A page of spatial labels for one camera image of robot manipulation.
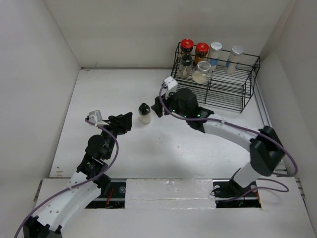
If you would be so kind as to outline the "black cap white powder bottle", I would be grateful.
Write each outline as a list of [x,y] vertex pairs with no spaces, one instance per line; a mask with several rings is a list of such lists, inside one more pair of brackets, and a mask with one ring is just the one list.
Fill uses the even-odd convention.
[[139,108],[139,121],[143,124],[149,124],[152,120],[151,117],[151,108],[146,103],[142,103]]

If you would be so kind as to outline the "black cap beige spice bottle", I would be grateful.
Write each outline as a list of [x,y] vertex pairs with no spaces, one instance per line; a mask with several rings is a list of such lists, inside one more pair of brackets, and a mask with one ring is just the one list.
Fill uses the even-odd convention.
[[179,75],[181,77],[189,77],[192,70],[193,59],[190,52],[186,52],[180,58]]

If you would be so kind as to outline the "clear glass jar silver rim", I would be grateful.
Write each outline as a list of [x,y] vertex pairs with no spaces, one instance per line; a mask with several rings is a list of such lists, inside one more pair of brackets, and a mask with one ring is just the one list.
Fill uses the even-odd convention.
[[206,84],[212,78],[211,64],[207,61],[200,61],[195,66],[192,79],[195,83]]

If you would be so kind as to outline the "red lid sauce jar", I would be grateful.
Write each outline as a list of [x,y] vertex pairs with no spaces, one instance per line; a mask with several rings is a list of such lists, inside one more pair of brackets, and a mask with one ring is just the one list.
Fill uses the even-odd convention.
[[194,42],[191,39],[186,38],[180,42],[180,50],[184,54],[186,52],[191,53],[193,47],[194,47]]
[[193,65],[196,66],[199,62],[204,61],[208,53],[209,53],[209,45],[207,43],[204,43],[204,42],[197,43],[195,48],[195,57],[194,57]]

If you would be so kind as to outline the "silver lid bead bottle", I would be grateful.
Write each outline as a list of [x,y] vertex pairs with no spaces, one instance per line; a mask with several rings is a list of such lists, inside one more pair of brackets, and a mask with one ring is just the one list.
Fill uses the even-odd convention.
[[226,65],[224,67],[224,72],[226,74],[232,75],[235,72],[237,65],[241,59],[241,56],[243,55],[243,52],[244,48],[241,46],[232,47]]
[[222,50],[222,44],[220,42],[212,42],[210,45],[209,58],[211,69],[214,70],[216,68],[219,53]]

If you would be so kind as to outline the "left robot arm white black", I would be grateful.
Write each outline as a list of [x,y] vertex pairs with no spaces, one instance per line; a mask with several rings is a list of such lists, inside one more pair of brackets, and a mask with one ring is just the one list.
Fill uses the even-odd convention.
[[107,120],[85,118],[101,130],[87,142],[83,160],[64,190],[38,205],[22,222],[25,238],[60,238],[65,226],[94,199],[110,192],[111,178],[106,171],[114,164],[119,145],[117,137],[132,128],[131,112],[109,116]]

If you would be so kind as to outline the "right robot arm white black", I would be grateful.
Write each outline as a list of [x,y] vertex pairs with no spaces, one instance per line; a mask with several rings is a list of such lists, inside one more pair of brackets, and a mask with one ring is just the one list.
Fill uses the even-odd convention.
[[254,191],[255,181],[270,177],[286,152],[275,130],[270,126],[253,129],[225,120],[216,112],[201,107],[190,89],[159,92],[152,109],[158,117],[171,115],[204,136],[220,139],[224,147],[233,146],[241,166],[225,182],[215,185],[212,195],[225,200],[245,196]]

